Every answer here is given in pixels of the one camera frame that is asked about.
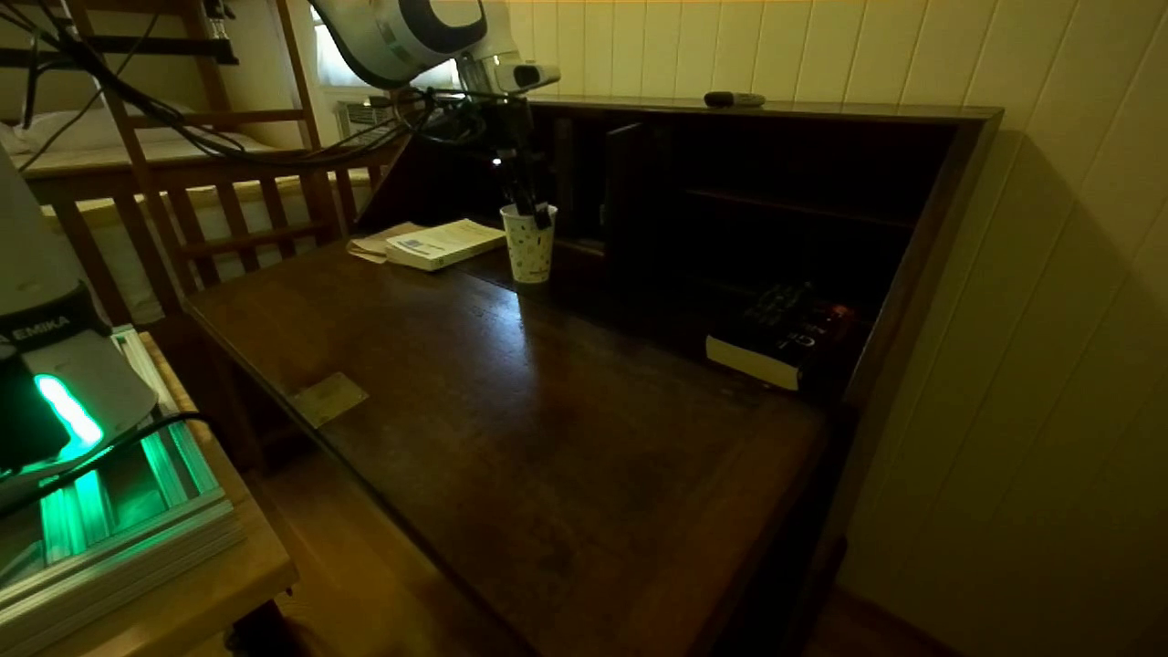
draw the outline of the wooden chair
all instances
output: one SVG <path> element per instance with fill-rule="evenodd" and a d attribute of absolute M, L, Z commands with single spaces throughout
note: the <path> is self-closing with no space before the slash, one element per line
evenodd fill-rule
<path fill-rule="evenodd" d="M 141 207 L 141 178 L 130 168 L 30 171 L 34 193 L 56 211 L 108 325 L 141 325 L 181 368 L 208 418 L 226 422 L 236 467 L 263 472 L 292 429 L 244 376 L 212 353 L 181 313 L 181 297 L 292 261 L 348 239 L 360 211 L 358 178 L 373 185 L 390 171 L 394 150 L 334 157 L 327 165 L 288 152 L 249 160 L 164 160 L 151 185 L 159 205 Z M 159 318 L 141 320 L 115 283 L 108 247 L 100 246 L 86 205 L 114 205 L 145 274 Z"/>

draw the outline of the wooden desk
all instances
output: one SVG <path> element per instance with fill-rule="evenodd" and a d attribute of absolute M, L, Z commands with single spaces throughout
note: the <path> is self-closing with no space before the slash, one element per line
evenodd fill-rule
<path fill-rule="evenodd" d="M 800 500 L 826 418 L 647 341 L 673 318 L 569 272 L 513 292 L 504 252 L 415 274 L 325 247 L 190 313 L 288 409 L 327 376 L 369 393 L 319 443 L 536 655 L 689 655 Z"/>
<path fill-rule="evenodd" d="M 154 367 L 170 386 L 179 409 L 193 409 L 179 376 L 169 368 L 169 362 L 151 341 L 145 341 L 145 352 L 154 353 Z M 115 612 L 86 623 L 84 631 L 51 648 L 51 655 L 108 655 L 108 657 L 187 655 L 193 648 L 203 648 L 215 634 L 224 639 L 255 607 L 292 589 L 296 579 L 292 554 L 263 519 L 242 475 L 229 467 L 215 435 L 208 435 L 203 422 L 190 422 L 190 430 L 234 504 L 234 523 L 242 530 L 242 540 L 224 554 L 202 564 L 198 570 L 181 575 L 179 579 L 151 592 L 145 600 L 119 607 Z"/>

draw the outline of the desk leg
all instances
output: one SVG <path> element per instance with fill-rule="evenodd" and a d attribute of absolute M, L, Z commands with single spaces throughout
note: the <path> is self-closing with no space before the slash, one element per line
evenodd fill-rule
<path fill-rule="evenodd" d="M 268 472 L 260 430 L 253 422 L 253 409 L 242 399 L 242 385 L 236 385 L 234 367 L 212 342 L 203 352 L 208 352 L 208 367 L 212 367 L 215 386 L 218 386 L 224 404 L 226 404 L 226 419 L 229 419 L 229 429 L 226 429 L 229 438 L 226 443 L 229 443 L 229 452 L 242 460 L 236 467 L 242 472 Z"/>
<path fill-rule="evenodd" d="M 226 634 L 226 651 L 234 657 L 308 657 L 277 604 L 242 618 Z"/>

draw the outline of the book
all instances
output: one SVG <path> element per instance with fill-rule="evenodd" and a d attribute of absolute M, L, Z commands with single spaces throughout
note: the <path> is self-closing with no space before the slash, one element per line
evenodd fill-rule
<path fill-rule="evenodd" d="M 495 246 L 504 246 L 504 231 L 474 221 L 451 221 L 437 225 L 398 224 L 390 231 L 353 239 L 350 255 L 412 272 L 444 272 Z"/>
<path fill-rule="evenodd" d="M 849 303 L 826 300 L 811 283 L 782 283 L 740 313 L 714 320 L 706 358 L 800 393 L 859 348 L 859 328 Z"/>

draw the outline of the cup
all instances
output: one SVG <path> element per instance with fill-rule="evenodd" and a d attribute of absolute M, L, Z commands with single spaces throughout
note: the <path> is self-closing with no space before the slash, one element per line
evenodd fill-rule
<path fill-rule="evenodd" d="M 536 214 L 521 214 L 513 205 L 504 205 L 499 214 L 504 214 L 512 283 L 545 286 L 551 279 L 555 211 L 541 207 L 545 225 Z"/>

